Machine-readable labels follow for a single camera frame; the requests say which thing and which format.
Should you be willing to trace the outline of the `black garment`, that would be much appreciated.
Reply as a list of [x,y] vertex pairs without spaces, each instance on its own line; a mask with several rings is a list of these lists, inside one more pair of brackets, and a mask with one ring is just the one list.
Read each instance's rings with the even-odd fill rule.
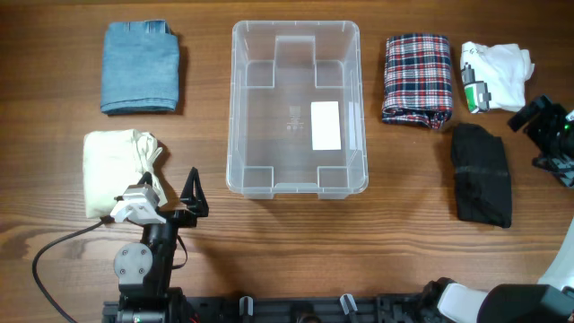
[[460,123],[453,131],[451,161],[458,219],[509,228],[512,187],[501,138],[479,125]]

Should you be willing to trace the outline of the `white printed t-shirt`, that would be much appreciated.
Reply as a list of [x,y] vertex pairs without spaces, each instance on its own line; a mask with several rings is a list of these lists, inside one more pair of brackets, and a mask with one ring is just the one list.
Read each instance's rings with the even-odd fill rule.
[[471,113],[518,112],[525,106],[525,83],[535,70],[528,49],[518,44],[488,47],[467,41],[462,45],[460,68]]

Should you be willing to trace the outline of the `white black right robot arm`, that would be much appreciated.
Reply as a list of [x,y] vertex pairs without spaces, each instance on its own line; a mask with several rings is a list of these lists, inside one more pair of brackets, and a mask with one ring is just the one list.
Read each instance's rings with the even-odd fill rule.
[[[509,122],[524,131],[540,153],[532,164],[573,186],[573,115],[541,95]],[[512,223],[511,176],[503,143],[482,127],[455,128],[451,160],[460,220],[507,229]],[[573,320],[573,233],[536,284],[500,284],[488,292],[448,278],[429,282],[414,314],[423,322],[571,322]]]

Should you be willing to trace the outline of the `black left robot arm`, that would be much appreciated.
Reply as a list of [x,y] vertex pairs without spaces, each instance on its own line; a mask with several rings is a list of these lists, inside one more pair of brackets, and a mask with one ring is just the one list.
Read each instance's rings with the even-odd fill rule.
[[181,228],[194,228],[209,214],[199,173],[193,168],[180,195],[186,207],[162,211],[160,198],[152,187],[152,174],[144,173],[137,184],[116,196],[111,217],[116,223],[129,222],[143,228],[142,238],[125,245],[116,254],[114,271],[120,292],[117,314],[109,320],[122,323],[198,322],[199,315],[179,287],[170,285],[176,265]]

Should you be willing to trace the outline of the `plaid flannel shirt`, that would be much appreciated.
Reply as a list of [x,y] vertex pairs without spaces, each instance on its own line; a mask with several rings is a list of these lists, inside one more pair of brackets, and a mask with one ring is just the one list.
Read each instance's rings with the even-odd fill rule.
[[386,41],[382,121],[438,130],[452,117],[450,43],[446,36],[407,33]]

